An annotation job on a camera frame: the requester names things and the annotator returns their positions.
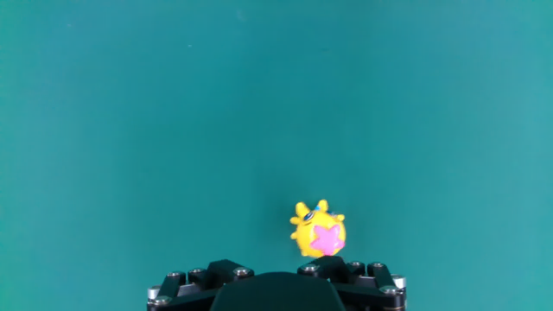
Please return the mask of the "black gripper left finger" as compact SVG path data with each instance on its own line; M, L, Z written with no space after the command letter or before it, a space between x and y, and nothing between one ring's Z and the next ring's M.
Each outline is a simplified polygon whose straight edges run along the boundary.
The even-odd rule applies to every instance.
M169 272L148 289L147 311L209 311L225 285L255 276L254 270L224 259L206 268Z

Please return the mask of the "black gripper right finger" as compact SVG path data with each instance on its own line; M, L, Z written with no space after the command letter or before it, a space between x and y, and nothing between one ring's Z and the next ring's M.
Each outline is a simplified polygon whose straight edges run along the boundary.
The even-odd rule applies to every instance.
M346 262L342 257L323 256L300 266L297 273L327 281L346 310L407 310L405 278L390 273L384 263Z

